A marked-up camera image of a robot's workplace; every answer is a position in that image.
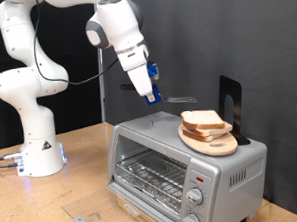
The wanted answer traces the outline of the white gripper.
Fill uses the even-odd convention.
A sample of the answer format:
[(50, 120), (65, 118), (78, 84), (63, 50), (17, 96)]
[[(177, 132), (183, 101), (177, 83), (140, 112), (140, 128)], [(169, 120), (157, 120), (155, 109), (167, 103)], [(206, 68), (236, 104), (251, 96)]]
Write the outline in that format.
[(152, 92), (152, 84), (149, 77), (149, 72), (147, 72), (147, 67), (141, 65), (138, 68), (130, 70), (127, 72), (133, 83), (134, 88), (139, 93), (140, 96), (145, 96), (148, 103), (153, 103), (156, 98)]

